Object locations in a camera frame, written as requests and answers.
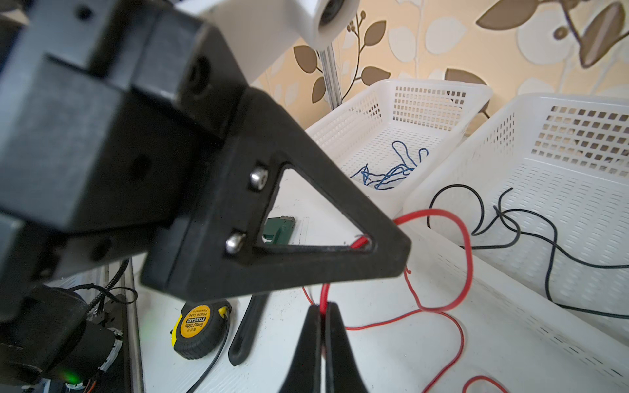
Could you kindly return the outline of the left white plastic basket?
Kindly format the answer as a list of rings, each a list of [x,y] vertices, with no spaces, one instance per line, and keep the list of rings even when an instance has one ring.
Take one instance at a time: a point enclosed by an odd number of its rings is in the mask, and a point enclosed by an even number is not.
[[[306,132],[360,191],[394,217],[492,96],[484,84],[381,80]]]

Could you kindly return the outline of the white plastic basket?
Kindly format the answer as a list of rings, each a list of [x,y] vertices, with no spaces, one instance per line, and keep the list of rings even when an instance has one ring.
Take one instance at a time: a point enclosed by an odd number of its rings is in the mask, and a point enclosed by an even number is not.
[[[360,191],[394,217],[492,96],[484,84],[381,80],[306,132]]]
[[[473,229],[477,257],[628,340],[628,101],[512,99],[406,198]]]

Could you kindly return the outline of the green black pipe wrench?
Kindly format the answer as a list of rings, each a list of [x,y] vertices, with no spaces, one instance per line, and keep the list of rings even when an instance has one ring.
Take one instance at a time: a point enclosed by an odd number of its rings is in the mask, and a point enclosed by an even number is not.
[[[265,245],[288,245],[296,219],[290,216],[268,218],[262,233]],[[249,357],[257,338],[262,314],[270,293],[253,295],[229,347],[229,362],[239,366]]]

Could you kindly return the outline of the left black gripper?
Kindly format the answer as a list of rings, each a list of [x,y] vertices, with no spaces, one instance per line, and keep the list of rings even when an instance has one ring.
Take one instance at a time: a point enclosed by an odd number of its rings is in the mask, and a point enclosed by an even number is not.
[[[23,1],[1,58],[1,316],[36,283],[144,252],[246,81],[159,1]]]

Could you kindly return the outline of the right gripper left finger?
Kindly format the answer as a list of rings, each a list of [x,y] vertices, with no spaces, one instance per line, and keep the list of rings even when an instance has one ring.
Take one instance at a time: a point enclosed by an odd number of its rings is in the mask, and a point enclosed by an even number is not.
[[[310,306],[280,393],[321,391],[322,324],[319,306]]]

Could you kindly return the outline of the middle white plastic basket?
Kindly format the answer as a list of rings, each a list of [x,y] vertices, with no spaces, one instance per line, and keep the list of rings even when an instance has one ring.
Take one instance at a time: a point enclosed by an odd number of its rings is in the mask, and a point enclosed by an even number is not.
[[[406,198],[473,229],[477,257],[628,340],[628,101],[512,99]]]

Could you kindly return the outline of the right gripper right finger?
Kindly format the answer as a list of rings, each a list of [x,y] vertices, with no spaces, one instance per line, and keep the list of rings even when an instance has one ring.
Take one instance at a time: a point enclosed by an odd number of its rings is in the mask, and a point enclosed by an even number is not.
[[[324,316],[325,391],[367,393],[358,370],[340,309],[334,302],[327,304]]]

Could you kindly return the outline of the yellow black tape measure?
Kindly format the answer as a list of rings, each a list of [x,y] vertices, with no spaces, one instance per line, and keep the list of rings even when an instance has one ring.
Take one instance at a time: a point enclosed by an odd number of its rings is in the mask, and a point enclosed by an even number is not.
[[[195,392],[216,366],[229,338],[232,306],[226,299],[187,302],[171,331],[173,350],[186,360],[200,360],[214,352],[203,374],[188,388]]]

